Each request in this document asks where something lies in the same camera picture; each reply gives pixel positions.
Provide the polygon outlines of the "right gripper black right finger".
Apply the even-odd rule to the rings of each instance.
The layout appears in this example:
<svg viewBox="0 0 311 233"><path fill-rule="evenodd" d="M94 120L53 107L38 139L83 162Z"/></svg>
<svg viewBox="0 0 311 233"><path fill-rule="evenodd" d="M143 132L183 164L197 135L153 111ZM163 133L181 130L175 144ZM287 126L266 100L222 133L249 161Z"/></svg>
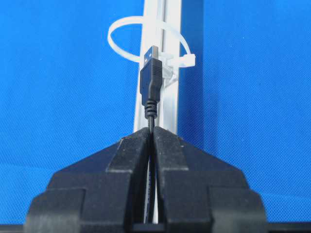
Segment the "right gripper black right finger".
<svg viewBox="0 0 311 233"><path fill-rule="evenodd" d="M166 232L267 232L261 197L240 169L161 127L154 147Z"/></svg>

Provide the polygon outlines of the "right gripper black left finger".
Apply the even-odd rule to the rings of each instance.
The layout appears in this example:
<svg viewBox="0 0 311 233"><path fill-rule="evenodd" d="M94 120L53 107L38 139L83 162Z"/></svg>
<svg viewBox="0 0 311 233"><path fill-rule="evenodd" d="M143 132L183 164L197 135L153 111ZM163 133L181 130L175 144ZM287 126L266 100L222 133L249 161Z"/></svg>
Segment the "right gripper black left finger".
<svg viewBox="0 0 311 233"><path fill-rule="evenodd" d="M143 128L53 174L27 233L126 233L144 221L150 132Z"/></svg>

